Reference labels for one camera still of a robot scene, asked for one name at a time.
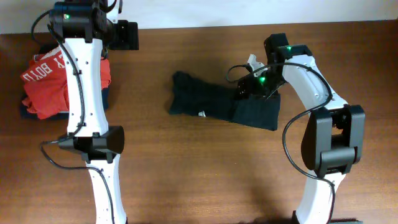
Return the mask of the dark green t-shirt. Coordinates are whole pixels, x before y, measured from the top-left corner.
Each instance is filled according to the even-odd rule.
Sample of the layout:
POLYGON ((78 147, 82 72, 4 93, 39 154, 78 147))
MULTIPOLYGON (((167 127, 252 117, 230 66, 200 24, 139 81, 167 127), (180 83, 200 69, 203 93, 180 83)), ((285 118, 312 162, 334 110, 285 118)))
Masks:
POLYGON ((266 100, 253 97, 237 100, 234 89, 204 82, 185 72, 175 72, 172 80, 171 115, 211 117, 269 131, 278 128, 278 93, 266 100))

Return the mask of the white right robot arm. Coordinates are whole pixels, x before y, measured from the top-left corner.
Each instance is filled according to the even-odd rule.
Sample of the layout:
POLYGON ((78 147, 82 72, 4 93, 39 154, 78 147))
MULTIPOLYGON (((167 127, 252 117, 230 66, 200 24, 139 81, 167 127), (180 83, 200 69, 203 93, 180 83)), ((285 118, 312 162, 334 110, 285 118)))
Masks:
POLYGON ((236 80, 236 98, 268 100, 286 83, 295 90, 305 111, 293 117, 282 132, 282 147, 288 153, 286 135, 294 121, 309 117, 301 155, 307 170, 293 159, 292 166, 306 176, 303 197, 291 223, 333 223, 336 191, 362 156, 365 112, 340 97, 319 71, 306 45, 290 45, 285 33, 264 41, 267 64, 250 55, 244 67, 248 74, 236 80))

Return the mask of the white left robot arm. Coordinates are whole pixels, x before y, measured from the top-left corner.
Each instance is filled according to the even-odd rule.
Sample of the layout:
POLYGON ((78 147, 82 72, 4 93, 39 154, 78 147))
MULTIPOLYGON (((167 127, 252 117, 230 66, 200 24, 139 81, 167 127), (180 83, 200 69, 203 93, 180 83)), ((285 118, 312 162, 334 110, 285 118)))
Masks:
POLYGON ((101 62, 108 50, 137 50, 137 23, 120 20, 123 2, 60 1, 49 12, 48 29, 65 64, 68 88, 67 132, 54 143, 77 153, 88 171, 96 222, 128 222, 121 200, 119 161, 124 129, 106 119, 101 90, 101 62))

